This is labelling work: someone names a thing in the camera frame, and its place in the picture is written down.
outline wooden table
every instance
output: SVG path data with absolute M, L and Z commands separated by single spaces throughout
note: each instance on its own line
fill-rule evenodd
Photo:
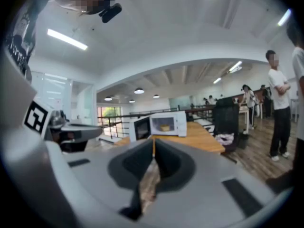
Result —
M 187 137 L 152 135 L 151 138 L 166 139 L 208 152 L 222 153 L 225 151 L 225 148 L 219 142 L 217 142 L 205 128 L 195 122 L 187 122 Z M 115 145 L 123 146 L 129 143 L 130 138 L 125 137 L 116 142 Z

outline white microwave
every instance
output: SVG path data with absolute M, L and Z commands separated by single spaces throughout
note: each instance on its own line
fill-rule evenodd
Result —
M 187 136 L 187 118 L 185 111 L 154 113 L 150 115 L 152 135 Z

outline wooden floor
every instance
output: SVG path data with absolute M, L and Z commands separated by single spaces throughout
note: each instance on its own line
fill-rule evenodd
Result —
M 255 130 L 249 130 L 249 139 L 246 148 L 237 148 L 235 152 L 229 154 L 229 157 L 236 160 L 238 162 L 237 165 L 244 168 L 262 182 L 265 182 L 268 178 L 278 177 L 292 169 L 292 162 L 295 155 L 296 124 L 292 122 L 290 138 L 287 145 L 290 157 L 285 159 L 280 156 L 280 161 L 278 162 L 273 162 L 269 157 L 274 120 L 256 118 L 255 125 Z M 239 129 L 240 131 L 245 129 L 244 117 L 242 116 L 239 118 Z M 86 151 L 106 151 L 114 147 L 111 143 L 99 141 L 88 143 Z M 143 212 L 153 203 L 155 185 L 159 180 L 158 166 L 156 162 L 153 161 L 140 184 Z

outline white ceiling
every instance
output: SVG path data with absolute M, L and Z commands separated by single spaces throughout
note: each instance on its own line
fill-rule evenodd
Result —
M 174 98 L 182 95 L 194 95 L 205 86 L 225 75 L 235 65 L 236 61 L 202 62 L 173 69 L 159 70 L 152 74 L 140 76 L 136 79 L 117 84 L 97 93 L 97 102 L 108 103 L 104 100 L 111 96 L 111 103 L 128 103 L 129 100 L 147 101 L 158 94 L 162 98 Z M 240 74 L 247 73 L 254 65 L 243 63 L 242 70 L 229 75 L 230 80 L 237 80 Z M 136 95 L 135 89 L 141 87 L 145 90 L 143 95 Z
M 277 0 L 116 1 L 121 3 L 123 11 L 107 24 L 98 15 L 79 16 L 49 3 L 37 22 L 36 54 L 104 75 L 112 69 L 109 62 L 113 58 L 132 50 L 139 42 L 164 35 L 177 38 L 186 31 L 191 31 L 195 38 L 204 32 L 205 24 L 243 31 L 269 42 L 281 30 L 276 23 L 286 10 Z M 48 28 L 87 44 L 88 49 L 82 51 L 47 36 Z M 181 71 L 180 68 L 170 70 L 173 84 L 180 79 Z M 199 71 L 200 67 L 190 66 L 187 80 L 193 82 Z M 156 85 L 164 84 L 163 77 L 152 78 Z M 147 79 L 137 83 L 152 86 Z

